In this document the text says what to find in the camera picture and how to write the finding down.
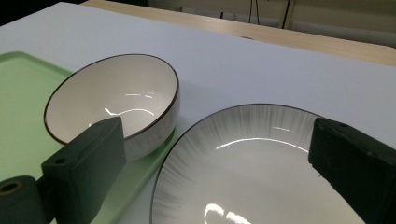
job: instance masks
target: plate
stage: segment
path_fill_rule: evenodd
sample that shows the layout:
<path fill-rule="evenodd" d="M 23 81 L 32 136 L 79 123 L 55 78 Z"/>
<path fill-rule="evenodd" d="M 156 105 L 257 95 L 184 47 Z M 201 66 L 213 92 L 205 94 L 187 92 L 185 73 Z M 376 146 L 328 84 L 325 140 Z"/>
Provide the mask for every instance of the plate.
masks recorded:
<path fill-rule="evenodd" d="M 363 223 L 307 160 L 317 117 L 239 105 L 202 119 L 161 167 L 151 223 Z"/>

